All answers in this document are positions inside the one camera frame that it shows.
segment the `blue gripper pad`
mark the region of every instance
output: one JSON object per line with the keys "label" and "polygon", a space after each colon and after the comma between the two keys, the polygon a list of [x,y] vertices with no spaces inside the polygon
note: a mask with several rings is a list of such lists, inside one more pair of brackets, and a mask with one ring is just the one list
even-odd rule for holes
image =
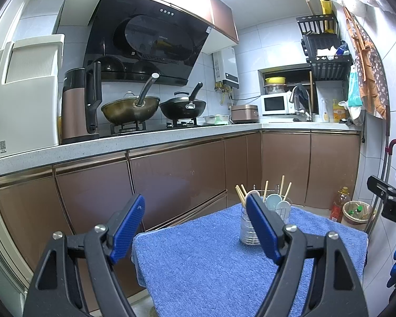
{"label": "blue gripper pad", "polygon": [[110,260],[112,264],[116,264],[120,259],[126,256],[128,249],[135,236],[136,230],[141,223],[145,212],[145,199],[142,195],[134,196],[135,201],[129,201],[132,204],[126,217],[120,222],[120,226],[113,236],[113,249],[110,253]]}
{"label": "blue gripper pad", "polygon": [[[277,235],[274,229],[271,227],[270,223],[268,222],[263,211],[261,210],[261,207],[264,208],[265,206],[260,207],[256,199],[261,200],[261,198],[258,197],[258,195],[256,194],[250,194],[247,197],[247,213],[249,219],[252,223],[252,226],[254,227],[255,232],[257,233],[258,239],[260,240],[261,247],[263,248],[265,255],[269,259],[272,259],[275,264],[280,265],[283,256],[281,255],[279,250]],[[282,221],[277,213],[271,212],[267,208],[266,210],[266,213],[273,213],[275,214],[275,216],[273,216],[274,218],[277,217],[280,221]]]}

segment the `electric kettle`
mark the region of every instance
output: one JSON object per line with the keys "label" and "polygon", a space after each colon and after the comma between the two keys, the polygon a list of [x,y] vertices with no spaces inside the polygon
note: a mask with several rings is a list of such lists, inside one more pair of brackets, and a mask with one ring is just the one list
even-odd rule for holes
{"label": "electric kettle", "polygon": [[62,93],[62,144],[99,137],[97,108],[101,101],[100,62],[65,73]]}

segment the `white microwave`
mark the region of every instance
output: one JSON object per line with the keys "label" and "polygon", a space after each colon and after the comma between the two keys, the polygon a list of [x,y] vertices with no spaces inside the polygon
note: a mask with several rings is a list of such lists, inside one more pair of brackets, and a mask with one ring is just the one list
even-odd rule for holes
{"label": "white microwave", "polygon": [[292,92],[274,93],[261,96],[262,114],[295,114],[295,102],[289,102]]}

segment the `black dish rack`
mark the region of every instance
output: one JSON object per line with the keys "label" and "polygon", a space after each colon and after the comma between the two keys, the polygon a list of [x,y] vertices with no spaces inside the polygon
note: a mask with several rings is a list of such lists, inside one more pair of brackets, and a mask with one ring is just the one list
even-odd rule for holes
{"label": "black dish rack", "polygon": [[337,36],[338,22],[334,14],[309,15],[296,18],[302,33],[302,48],[315,81],[345,80],[353,64],[350,55],[335,55],[333,59],[327,56],[317,56],[318,49],[334,46],[338,48],[340,41]]}

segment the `dish soap bottle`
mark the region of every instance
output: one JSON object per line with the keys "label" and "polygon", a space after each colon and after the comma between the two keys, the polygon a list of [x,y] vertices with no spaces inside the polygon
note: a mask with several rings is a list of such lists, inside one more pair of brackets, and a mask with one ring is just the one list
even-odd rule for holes
{"label": "dish soap bottle", "polygon": [[321,98],[320,116],[321,116],[321,122],[322,123],[329,123],[330,122],[330,118],[329,118],[328,113],[327,113],[326,100],[324,98]]}
{"label": "dish soap bottle", "polygon": [[345,108],[340,106],[336,99],[333,99],[333,117],[335,123],[338,123],[339,120],[346,118]]}
{"label": "dish soap bottle", "polygon": [[351,201],[351,197],[349,197],[349,191],[347,187],[343,187],[338,191],[336,198],[333,201],[332,213],[330,214],[330,220],[336,221],[338,223],[342,222],[343,211],[342,207],[345,203]]}

